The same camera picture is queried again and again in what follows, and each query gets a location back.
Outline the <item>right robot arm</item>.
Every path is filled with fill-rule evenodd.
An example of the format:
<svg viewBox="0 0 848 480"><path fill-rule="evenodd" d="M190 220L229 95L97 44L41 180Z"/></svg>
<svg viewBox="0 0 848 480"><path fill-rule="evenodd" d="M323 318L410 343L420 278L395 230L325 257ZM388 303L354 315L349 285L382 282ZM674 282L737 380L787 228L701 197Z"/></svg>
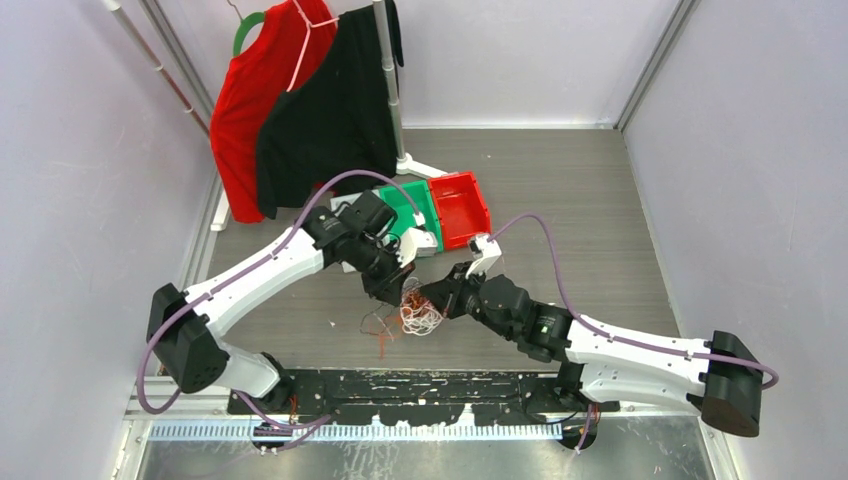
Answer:
<svg viewBox="0 0 848 480"><path fill-rule="evenodd" d="M765 370L732 333L683 339L617 327L534 300L503 275L450 275L420 293L445 317L468 315L529 358L559 363L555 396L567 410L608 402L680 407L731 435L760 433Z"/></svg>

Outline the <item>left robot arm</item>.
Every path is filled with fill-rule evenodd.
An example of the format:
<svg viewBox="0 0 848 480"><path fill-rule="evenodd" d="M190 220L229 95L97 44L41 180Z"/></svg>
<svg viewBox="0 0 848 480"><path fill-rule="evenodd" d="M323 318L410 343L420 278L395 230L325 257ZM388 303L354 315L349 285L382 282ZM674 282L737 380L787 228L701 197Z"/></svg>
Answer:
<svg viewBox="0 0 848 480"><path fill-rule="evenodd" d="M314 205L274 242L224 273L184 291L161 287L151 306L149 352L179 393L220 386L269 413L282 411L293 395L292 377L271 355L227 344L227 332L284 288L336 263L360 273L369 297L398 304L417 250L429 237L416 211L412 226L385 243L397 218L372 192L335 211Z"/></svg>

